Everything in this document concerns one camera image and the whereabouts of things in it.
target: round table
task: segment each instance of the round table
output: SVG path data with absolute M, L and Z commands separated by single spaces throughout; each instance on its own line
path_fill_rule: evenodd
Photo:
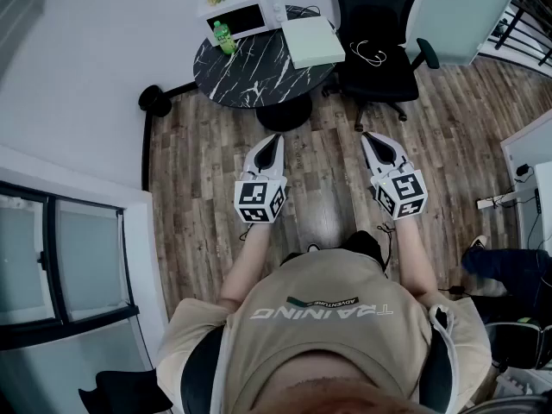
M 310 9 L 286 6 L 291 20 L 318 16 Z M 335 63 L 295 69 L 281 29 L 236 41 L 237 50 L 225 55 L 205 39 L 193 62 L 199 90 L 216 103 L 256 109 L 267 129 L 284 132 L 299 127 L 311 116 L 309 91 L 322 83 Z

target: beige t-shirt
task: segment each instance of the beige t-shirt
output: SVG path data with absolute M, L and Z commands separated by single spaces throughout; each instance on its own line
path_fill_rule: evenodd
M 210 329 L 226 321 L 230 351 L 223 414 L 248 411 L 276 368 L 312 350 L 339 354 L 389 394 L 417 401 L 431 342 L 427 309 L 433 304 L 444 304 L 455 314 L 459 410 L 491 360 L 471 299 L 451 302 L 435 293 L 418 302 L 387 279 L 372 258 L 342 249 L 286 262 L 256 285 L 232 315 L 216 305 L 183 301 L 164 338 L 158 380 L 169 398 L 178 399 L 185 360 Z

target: power strip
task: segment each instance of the power strip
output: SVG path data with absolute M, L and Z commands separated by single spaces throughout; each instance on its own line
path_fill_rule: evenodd
M 535 203 L 536 203 L 536 213 L 540 215 L 543 212 L 541 208 L 541 195 L 538 193 L 538 189 L 535 189 Z

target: window frame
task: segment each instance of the window frame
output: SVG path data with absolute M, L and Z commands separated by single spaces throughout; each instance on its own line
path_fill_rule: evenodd
M 44 191 L 36 191 L 2 181 L 0 181 L 0 195 L 42 203 L 43 251 L 41 255 L 41 264 L 47 274 L 48 288 L 50 291 L 54 314 L 54 318 L 41 319 L 26 323 L 14 323 L 11 325 L 0 325 L 0 351 L 13 348 L 30 347 L 32 345 L 38 345 L 45 342 L 57 341 L 59 339 L 85 333 L 92 329 L 102 328 L 106 325 L 110 325 L 140 314 L 138 307 L 135 305 L 132 288 L 130 286 L 129 265 L 124 233 L 123 208 L 63 197 L 61 195 L 54 195 Z M 120 237 L 122 239 L 122 267 L 126 277 L 126 286 L 129 297 L 128 306 L 75 321 L 70 320 L 63 297 L 60 280 L 60 268 L 58 263 L 58 246 L 56 239 L 58 214 L 56 205 L 60 200 L 115 210 L 117 218 L 121 218 Z

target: microwave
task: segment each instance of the microwave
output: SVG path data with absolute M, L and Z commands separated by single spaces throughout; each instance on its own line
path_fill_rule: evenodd
M 207 0 L 198 5 L 198 20 L 210 44 L 217 46 L 214 23 L 226 23 L 235 40 L 281 28 L 287 20 L 284 0 L 224 0 L 211 6 Z

